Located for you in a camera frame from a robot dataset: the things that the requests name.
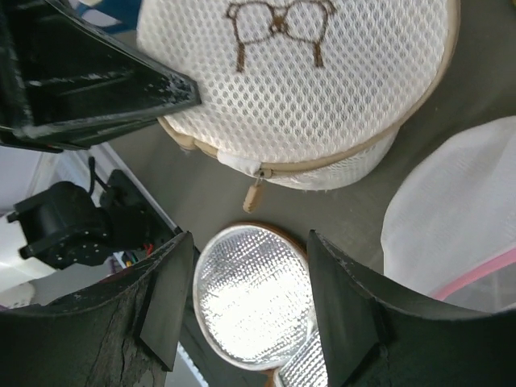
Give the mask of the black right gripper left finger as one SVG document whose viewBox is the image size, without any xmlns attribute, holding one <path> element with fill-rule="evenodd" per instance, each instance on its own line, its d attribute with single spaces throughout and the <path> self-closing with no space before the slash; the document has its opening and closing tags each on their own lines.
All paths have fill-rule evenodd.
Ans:
<svg viewBox="0 0 516 387">
<path fill-rule="evenodd" d="M 3 386 L 163 386 L 173 370 L 194 239 L 41 306 L 1 313 Z"/>
</svg>

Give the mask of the beige mesh bag with glasses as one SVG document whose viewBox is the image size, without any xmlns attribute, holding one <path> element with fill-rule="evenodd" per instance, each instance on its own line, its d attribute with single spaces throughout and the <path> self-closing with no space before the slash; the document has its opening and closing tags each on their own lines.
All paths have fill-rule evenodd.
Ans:
<svg viewBox="0 0 516 387">
<path fill-rule="evenodd" d="M 350 185 L 440 83 L 457 1 L 145 1 L 139 48 L 198 83 L 183 148 L 302 190 Z"/>
</svg>

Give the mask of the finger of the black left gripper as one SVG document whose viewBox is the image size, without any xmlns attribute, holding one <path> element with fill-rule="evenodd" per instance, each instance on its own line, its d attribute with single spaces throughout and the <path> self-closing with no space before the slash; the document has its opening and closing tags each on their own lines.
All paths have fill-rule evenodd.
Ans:
<svg viewBox="0 0 516 387">
<path fill-rule="evenodd" d="M 197 83 L 62 1 L 1 4 L 1 143 L 90 148 L 201 103 Z"/>
</svg>

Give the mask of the beige zipper pull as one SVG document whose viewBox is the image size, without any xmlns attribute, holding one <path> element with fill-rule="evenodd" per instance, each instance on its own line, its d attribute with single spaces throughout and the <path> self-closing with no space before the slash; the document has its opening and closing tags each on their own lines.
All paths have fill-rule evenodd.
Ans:
<svg viewBox="0 0 516 387">
<path fill-rule="evenodd" d="M 250 214 L 258 208 L 264 196 L 264 182 L 271 176 L 271 169 L 263 169 L 258 172 L 254 183 L 249 187 L 243 201 L 243 210 L 246 213 Z"/>
</svg>

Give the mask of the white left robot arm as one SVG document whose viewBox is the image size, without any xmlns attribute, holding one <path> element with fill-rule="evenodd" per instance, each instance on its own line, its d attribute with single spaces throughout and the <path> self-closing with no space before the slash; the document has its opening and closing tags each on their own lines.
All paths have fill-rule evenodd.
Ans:
<svg viewBox="0 0 516 387">
<path fill-rule="evenodd" d="M 79 19 L 62 1 L 1 4 L 1 144 L 84 151 L 198 106 L 197 83 Z M 15 204 L 3 234 L 23 266 L 98 266 L 118 252 L 138 263 L 177 229 L 123 171 L 59 181 Z"/>
</svg>

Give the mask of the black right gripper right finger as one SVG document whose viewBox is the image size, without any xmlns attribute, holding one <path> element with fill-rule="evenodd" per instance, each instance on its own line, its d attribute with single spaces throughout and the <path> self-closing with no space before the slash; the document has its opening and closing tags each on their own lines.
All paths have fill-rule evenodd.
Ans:
<svg viewBox="0 0 516 387">
<path fill-rule="evenodd" d="M 421 295 L 312 231 L 314 307 L 332 386 L 512 386 L 515 313 Z"/>
</svg>

